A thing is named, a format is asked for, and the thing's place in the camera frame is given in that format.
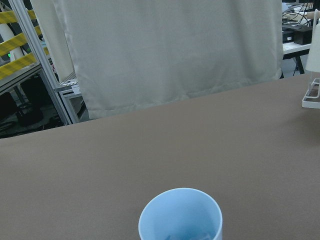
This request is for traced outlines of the light blue cup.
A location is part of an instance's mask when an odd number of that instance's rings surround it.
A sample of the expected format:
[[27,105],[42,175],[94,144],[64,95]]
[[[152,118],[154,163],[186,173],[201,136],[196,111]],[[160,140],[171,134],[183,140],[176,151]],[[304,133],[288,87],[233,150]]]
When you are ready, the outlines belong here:
[[221,240],[223,215],[218,203],[194,188],[175,188],[154,197],[138,221],[141,240]]

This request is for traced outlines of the cream curtain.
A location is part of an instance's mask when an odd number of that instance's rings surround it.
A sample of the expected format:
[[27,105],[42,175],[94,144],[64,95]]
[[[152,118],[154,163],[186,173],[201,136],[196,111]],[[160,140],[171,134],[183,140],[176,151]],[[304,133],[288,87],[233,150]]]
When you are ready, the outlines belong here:
[[91,119],[278,80],[279,0],[34,0]]

